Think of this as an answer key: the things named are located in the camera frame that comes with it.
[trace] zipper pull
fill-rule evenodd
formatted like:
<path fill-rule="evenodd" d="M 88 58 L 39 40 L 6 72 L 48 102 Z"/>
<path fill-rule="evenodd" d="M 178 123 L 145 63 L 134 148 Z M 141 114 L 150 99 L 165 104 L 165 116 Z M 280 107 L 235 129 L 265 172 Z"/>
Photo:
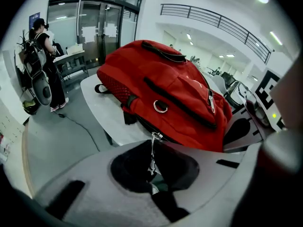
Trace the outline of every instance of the zipper pull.
<path fill-rule="evenodd" d="M 212 112 L 214 113 L 214 98 L 212 95 L 209 95 L 208 99 L 210 101 L 210 106 L 212 107 Z"/>

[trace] cable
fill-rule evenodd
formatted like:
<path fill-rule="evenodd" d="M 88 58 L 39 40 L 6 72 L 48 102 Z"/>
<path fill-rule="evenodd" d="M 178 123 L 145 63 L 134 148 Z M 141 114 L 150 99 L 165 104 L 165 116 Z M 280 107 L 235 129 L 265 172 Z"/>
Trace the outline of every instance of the cable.
<path fill-rule="evenodd" d="M 74 122 L 75 124 L 81 126 L 83 129 L 85 129 L 85 130 L 87 131 L 87 133 L 89 134 L 89 136 L 91 137 L 91 139 L 93 140 L 93 142 L 94 142 L 94 144 L 95 144 L 97 150 L 100 152 L 100 150 L 99 150 L 99 148 L 98 148 L 98 146 L 97 146 L 97 144 L 96 144 L 94 138 L 92 137 L 91 133 L 89 132 L 89 130 L 88 130 L 87 128 L 85 128 L 82 124 L 80 124 L 80 123 L 74 121 L 73 119 L 69 118 L 68 116 L 66 116 L 66 115 L 64 115 L 64 114 L 62 114 L 62 113 L 59 113 L 59 114 L 58 114 L 57 112 L 54 112 L 54 113 L 55 113 L 56 115 L 58 115 L 60 118 L 68 118 L 70 121 Z"/>

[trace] backpack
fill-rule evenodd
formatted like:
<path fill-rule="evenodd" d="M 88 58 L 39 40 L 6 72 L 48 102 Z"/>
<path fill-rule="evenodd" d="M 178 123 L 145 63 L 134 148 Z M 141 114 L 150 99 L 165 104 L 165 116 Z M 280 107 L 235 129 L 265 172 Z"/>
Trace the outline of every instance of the backpack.
<path fill-rule="evenodd" d="M 231 108 L 180 52 L 134 41 L 108 55 L 97 76 L 124 112 L 150 132 L 184 146 L 223 151 Z"/>
<path fill-rule="evenodd" d="M 34 39 L 28 40 L 25 45 L 24 66 L 31 78 L 39 73 L 46 63 L 46 54 L 37 41 L 41 34 L 36 34 Z"/>

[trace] poster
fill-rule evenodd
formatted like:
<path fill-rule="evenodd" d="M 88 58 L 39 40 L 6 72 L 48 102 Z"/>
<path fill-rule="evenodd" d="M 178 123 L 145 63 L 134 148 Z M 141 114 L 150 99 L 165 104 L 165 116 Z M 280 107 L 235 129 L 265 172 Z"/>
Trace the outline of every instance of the poster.
<path fill-rule="evenodd" d="M 40 12 L 39 13 L 35 13 L 35 14 L 29 16 L 29 28 L 28 28 L 28 30 L 30 30 L 34 26 L 34 22 L 38 18 L 40 18 Z"/>

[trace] white ceiling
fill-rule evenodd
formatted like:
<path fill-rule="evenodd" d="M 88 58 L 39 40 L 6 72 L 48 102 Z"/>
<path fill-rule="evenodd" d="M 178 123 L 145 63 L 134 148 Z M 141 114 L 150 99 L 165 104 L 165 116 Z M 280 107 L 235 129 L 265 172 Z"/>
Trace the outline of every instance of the white ceiling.
<path fill-rule="evenodd" d="M 233 46 L 208 33 L 179 25 L 164 25 L 164 29 L 176 39 L 186 43 L 188 43 L 187 34 L 190 34 L 194 46 L 207 50 L 216 56 L 224 55 L 225 57 L 221 59 L 240 72 L 250 62 L 249 58 Z M 227 54 L 233 54 L 235 57 L 228 58 L 226 57 Z"/>
<path fill-rule="evenodd" d="M 239 9 L 244 10 L 250 17 L 261 24 L 260 34 L 267 39 L 276 51 L 284 52 L 294 59 L 301 48 L 301 42 L 292 22 L 284 13 L 276 0 L 270 0 L 268 4 L 262 4 L 257 0 L 231 0 L 239 4 Z M 269 34 L 275 31 L 283 45 L 280 46 Z"/>

